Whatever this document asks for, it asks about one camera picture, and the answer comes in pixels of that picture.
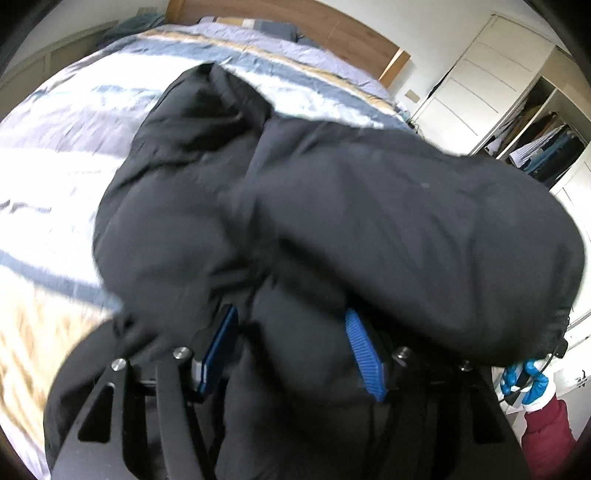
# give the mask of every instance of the white cabinet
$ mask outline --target white cabinet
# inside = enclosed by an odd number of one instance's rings
[[[537,33],[494,15],[415,115],[420,134],[450,153],[471,153],[523,97],[553,48]],[[442,108],[449,112],[440,115]]]

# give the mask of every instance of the wardrobe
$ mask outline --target wardrobe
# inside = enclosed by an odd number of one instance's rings
[[[573,59],[552,42],[493,15],[413,116],[418,133],[442,150],[489,155],[507,168],[519,167],[519,148],[539,137],[540,126],[550,121],[562,125],[563,133],[567,129],[578,149],[563,171],[544,184],[574,219],[586,254],[583,281],[566,334],[569,350],[564,359],[553,361],[557,392],[562,395],[591,377],[589,83]],[[511,126],[509,134],[503,130],[507,125]],[[502,141],[495,143],[503,132]]]

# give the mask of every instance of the cable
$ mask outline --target cable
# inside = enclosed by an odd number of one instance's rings
[[[540,370],[538,373],[536,373],[533,377],[531,377],[527,383],[519,388],[518,390],[515,390],[514,392],[509,393],[509,395],[519,395],[524,389],[532,386],[534,384],[534,382],[538,379],[538,377],[544,373],[544,370],[546,370],[546,368],[548,368],[548,366],[550,365],[550,362],[554,359],[555,355],[556,355],[556,350],[558,350],[558,347],[560,346],[560,343],[558,343],[555,347],[554,350],[552,350],[552,353],[550,354],[550,358],[548,359],[548,361],[545,363],[544,368],[542,368],[542,370]],[[505,401],[505,395],[503,396],[502,399],[499,400],[499,404],[503,403]]]

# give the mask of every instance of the blue glove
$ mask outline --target blue glove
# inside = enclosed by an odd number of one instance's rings
[[[508,395],[512,391],[518,390],[515,386],[522,370],[531,377],[531,385],[522,390],[521,404],[525,411],[536,411],[544,408],[550,400],[556,395],[556,383],[553,375],[547,377],[540,373],[540,370],[546,365],[546,360],[528,360],[522,365],[513,365],[505,369],[501,378],[501,391],[503,395]]]

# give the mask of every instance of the bed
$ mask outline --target bed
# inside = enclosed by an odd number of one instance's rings
[[[172,2],[168,16],[189,25],[125,37],[83,58],[0,124],[0,427],[39,479],[49,478],[43,408],[53,378],[79,340],[122,307],[92,259],[98,203],[175,78],[215,61],[281,114],[406,128],[376,78],[329,48],[241,25],[194,24],[195,10],[182,3]]]

